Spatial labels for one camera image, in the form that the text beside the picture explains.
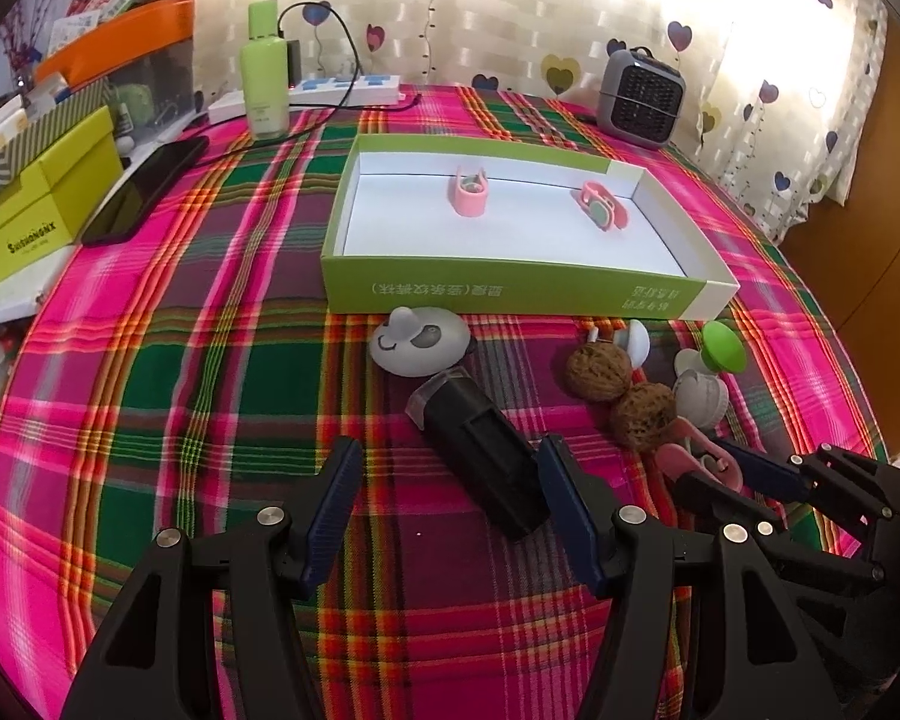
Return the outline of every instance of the gray heater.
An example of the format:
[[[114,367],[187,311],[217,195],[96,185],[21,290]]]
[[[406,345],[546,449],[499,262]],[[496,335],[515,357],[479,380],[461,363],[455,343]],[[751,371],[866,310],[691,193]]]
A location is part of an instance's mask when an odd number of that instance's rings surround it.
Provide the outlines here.
[[[597,127],[637,146],[660,148],[677,125],[685,89],[679,72],[645,47],[617,50],[604,71]]]

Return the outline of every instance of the white power strip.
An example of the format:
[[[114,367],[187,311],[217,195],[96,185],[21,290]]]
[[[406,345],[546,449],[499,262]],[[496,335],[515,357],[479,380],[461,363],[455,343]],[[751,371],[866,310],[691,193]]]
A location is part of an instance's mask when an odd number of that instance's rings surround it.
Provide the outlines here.
[[[295,110],[314,105],[336,105],[350,86],[351,79],[308,79],[287,90],[287,101]],[[400,76],[360,76],[347,98],[347,105],[396,105],[402,100]],[[247,112],[244,92],[227,92],[207,107],[210,124],[237,119]]]

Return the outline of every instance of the white curtain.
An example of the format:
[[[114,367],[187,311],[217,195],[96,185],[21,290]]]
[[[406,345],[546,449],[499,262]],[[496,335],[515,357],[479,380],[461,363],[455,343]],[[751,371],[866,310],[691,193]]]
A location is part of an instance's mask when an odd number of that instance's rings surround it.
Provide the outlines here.
[[[197,0],[194,84],[209,98],[240,87],[252,1]],[[774,241],[852,163],[887,20],[879,0],[313,1],[343,16],[365,70],[410,83],[593,105],[607,54],[648,47],[686,80],[674,144]],[[284,28],[305,76],[352,67],[326,11],[293,11]]]

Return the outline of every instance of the yellow box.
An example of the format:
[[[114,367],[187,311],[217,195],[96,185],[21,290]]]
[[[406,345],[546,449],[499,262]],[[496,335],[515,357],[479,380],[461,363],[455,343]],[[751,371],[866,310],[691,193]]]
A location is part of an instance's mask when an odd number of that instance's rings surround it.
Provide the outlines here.
[[[77,239],[122,173],[112,131],[98,108],[0,190],[0,282]]]

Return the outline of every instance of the panda eye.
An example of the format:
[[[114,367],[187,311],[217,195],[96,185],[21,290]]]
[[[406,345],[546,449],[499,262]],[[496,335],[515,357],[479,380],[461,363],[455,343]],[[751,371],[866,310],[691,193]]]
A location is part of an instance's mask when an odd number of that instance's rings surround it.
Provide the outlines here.
[[[440,328],[436,324],[425,324],[418,336],[410,341],[418,349],[429,349],[436,346],[440,340]]]

